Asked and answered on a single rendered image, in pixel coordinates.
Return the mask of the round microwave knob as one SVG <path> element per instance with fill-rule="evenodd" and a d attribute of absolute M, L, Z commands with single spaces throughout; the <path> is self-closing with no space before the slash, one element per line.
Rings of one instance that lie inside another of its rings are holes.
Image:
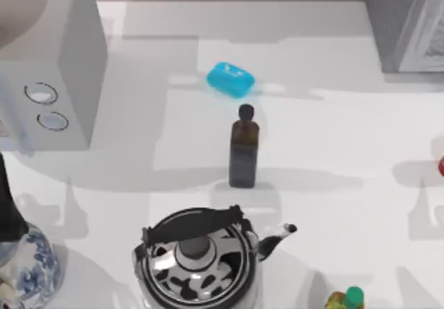
<path fill-rule="evenodd" d="M 36 120 L 41 127 L 50 131 L 63 131 L 69 125 L 69 120 L 63 114 L 55 111 L 39 114 Z"/>
<path fill-rule="evenodd" d="M 49 105 L 58 100 L 57 91 L 50 85 L 43 82 L 24 86 L 24 94 L 34 103 Z"/>

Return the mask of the blue soap bar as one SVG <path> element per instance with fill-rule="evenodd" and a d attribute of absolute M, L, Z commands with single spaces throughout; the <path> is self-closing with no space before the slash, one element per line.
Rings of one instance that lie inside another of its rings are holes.
<path fill-rule="evenodd" d="M 215 90 L 236 99 L 246 96 L 256 82 L 251 73 L 228 62 L 215 64 L 206 80 Z"/>

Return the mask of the blue and white porcelain vase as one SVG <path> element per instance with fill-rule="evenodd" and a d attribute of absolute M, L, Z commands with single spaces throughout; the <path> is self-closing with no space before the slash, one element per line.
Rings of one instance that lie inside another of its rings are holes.
<path fill-rule="evenodd" d="M 42 230 L 30 223 L 17 242 L 0 242 L 0 309 L 44 309 L 61 285 L 61 265 Z"/>

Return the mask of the pale microwave oven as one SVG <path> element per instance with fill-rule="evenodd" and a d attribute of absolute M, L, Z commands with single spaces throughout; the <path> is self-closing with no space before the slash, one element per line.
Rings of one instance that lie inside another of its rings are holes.
<path fill-rule="evenodd" d="M 0 0 L 0 123 L 10 148 L 75 151 L 89 147 L 108 59 L 96 0 Z M 58 93 L 32 102 L 24 86 L 43 82 Z M 63 131 L 36 117 L 63 114 Z"/>

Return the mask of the green capped bottle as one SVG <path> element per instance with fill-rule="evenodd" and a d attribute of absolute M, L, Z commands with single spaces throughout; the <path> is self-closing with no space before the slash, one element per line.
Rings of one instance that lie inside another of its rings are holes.
<path fill-rule="evenodd" d="M 325 309 L 365 309 L 364 291 L 357 286 L 346 292 L 335 291 L 328 297 Z"/>

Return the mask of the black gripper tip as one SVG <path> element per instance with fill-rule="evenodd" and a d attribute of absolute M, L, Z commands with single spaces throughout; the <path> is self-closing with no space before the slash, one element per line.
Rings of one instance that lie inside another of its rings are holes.
<path fill-rule="evenodd" d="M 0 152 L 0 243 L 18 242 L 28 232 L 28 223 L 12 197 L 3 154 Z"/>

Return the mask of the dark brown bottle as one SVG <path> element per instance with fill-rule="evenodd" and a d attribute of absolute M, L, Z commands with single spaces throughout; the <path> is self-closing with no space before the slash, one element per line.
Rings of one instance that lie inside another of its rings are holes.
<path fill-rule="evenodd" d="M 255 186 L 260 128 L 253 120 L 254 115 L 254 107 L 244 103 L 239 107 L 238 120 L 232 125 L 228 172 L 230 187 Z"/>

